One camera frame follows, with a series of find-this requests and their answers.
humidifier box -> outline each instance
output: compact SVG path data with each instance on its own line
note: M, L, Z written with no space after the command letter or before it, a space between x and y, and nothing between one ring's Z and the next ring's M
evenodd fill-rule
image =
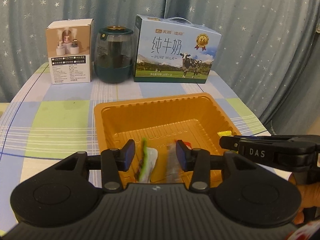
M220 39L220 33L179 17L137 15L134 81L205 83Z
M56 21L46 29L52 84L91 81L93 19Z

checkered tablecloth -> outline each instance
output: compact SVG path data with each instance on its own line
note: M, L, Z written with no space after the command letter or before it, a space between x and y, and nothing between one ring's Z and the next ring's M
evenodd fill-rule
M25 179L76 151L99 154L93 108L102 102L207 92L243 135L269 135L230 87L210 71L206 84L90 83L52 85L43 64L0 118L0 231L16 224L12 190ZM100 172L90 182L100 186Z

human hand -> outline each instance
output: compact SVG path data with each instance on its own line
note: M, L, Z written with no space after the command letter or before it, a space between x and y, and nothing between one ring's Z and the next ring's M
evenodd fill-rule
M295 178L291 174L289 182L296 185ZM310 207L320 207L320 182L310 184L310 185L296 185L301 194L301 206L299 208L298 214L294 219L296 225L302 224L304 221L303 209Z

black clamp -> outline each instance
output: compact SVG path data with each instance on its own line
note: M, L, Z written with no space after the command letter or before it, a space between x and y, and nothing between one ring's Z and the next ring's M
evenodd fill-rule
M237 151L247 159L290 172L307 172L306 184L320 181L320 136L222 136L223 149ZM316 219L316 207L305 208L305 222Z

chinese characters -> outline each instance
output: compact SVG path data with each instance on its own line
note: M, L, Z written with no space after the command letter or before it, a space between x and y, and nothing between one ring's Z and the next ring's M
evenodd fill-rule
M163 39L160 38L160 36L157 38L157 37L154 37L153 39L153 46L151 48L151 53L153 52L157 52L159 54L159 49L163 48L162 52L167 54L168 52L168 49L172 49L171 50L171 54L175 54L175 55L179 55L180 54L180 50L181 50L181 40L177 40L177 39L174 39L173 40L173 46L171 47L171 43L172 41L170 41L170 38L165 38L164 41Z

